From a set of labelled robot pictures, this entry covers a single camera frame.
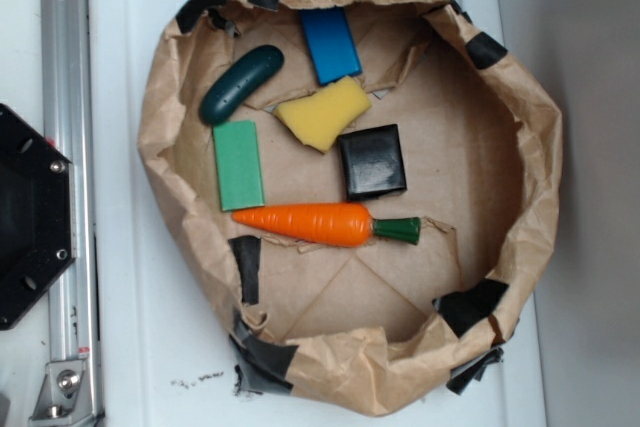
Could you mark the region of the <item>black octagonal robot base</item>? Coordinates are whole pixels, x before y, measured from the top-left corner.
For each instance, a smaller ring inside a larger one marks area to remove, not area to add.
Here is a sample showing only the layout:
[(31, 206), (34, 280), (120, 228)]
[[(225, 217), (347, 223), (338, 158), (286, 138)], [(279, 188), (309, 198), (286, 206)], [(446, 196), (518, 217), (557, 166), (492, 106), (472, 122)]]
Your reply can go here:
[(1, 106), (1, 329), (14, 328), (74, 260), (70, 162)]

